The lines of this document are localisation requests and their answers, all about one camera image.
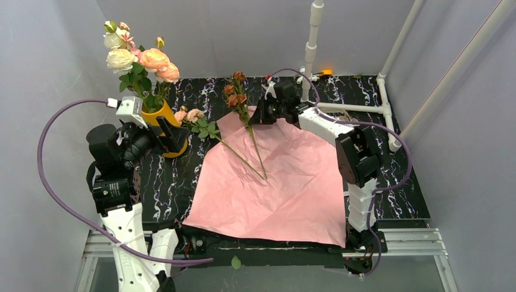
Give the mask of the small peach rose stem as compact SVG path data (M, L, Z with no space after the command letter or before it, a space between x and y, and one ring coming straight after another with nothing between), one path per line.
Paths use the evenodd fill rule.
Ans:
M208 122L204 111L200 109L188 110L182 106L177 112L173 114L180 126L188 128L193 134L196 134L199 139L215 139L226 147L232 154L238 157L252 172L259 178L266 179L265 175L259 173L239 152L233 149L224 139L220 137L220 130L216 126L216 122Z

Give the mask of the yellow cylindrical vase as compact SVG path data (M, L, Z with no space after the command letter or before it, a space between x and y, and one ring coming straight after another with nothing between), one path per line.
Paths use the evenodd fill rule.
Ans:
M164 146L163 157L176 158L186 151L190 130L179 125L174 112L165 100L162 108L157 112L142 111L142 117L146 123L152 126L152 130Z

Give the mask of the brown dried rose stem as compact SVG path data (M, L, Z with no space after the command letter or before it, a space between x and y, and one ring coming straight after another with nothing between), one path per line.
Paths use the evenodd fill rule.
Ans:
M257 146L254 130L250 125L251 115L248 109L248 96L245 91L245 75L241 71L236 71L229 78L228 83L223 88L223 97L229 109L232 112L237 113L240 121L244 124L244 127L253 142L254 150L260 162L262 171L261 177L263 179L267 179L267 172Z

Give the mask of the cream ribbon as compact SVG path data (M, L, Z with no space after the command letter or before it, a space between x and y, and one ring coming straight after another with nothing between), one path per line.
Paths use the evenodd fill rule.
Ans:
M358 119L352 117L346 110L343 111L328 111L327 114L337 120L346 122L357 122Z

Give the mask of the pink wrapping paper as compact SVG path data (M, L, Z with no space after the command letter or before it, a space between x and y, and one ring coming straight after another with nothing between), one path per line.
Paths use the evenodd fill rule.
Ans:
M223 139L203 161L188 226L237 238L344 246L346 214L336 151L284 120L217 122Z

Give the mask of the pink rose stem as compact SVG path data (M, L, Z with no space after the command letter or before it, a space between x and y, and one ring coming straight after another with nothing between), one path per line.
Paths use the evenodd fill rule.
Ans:
M140 59L142 51L136 47L133 37L130 34L130 27L126 23L120 22L117 34L121 37L126 49Z

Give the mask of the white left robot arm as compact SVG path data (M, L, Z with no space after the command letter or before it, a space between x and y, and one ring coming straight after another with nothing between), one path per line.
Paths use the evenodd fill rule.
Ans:
M154 230L147 247L142 224L141 182L136 167L152 152L162 154L184 145L189 130L165 117L157 125L124 122L117 128L103 124L87 135L94 158L86 180L96 211L107 233L117 239L113 255L119 291L175 291L171 264L147 260L171 259L178 244L173 226Z

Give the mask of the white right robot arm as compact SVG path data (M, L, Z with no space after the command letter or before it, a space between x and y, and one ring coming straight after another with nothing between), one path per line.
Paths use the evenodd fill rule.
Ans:
M358 250L375 245L376 217L371 203L383 164L369 126L352 127L325 114L296 94L293 82L268 81L265 95L250 118L251 125L272 125L278 119L311 132L335 147L338 170L349 192L346 247Z

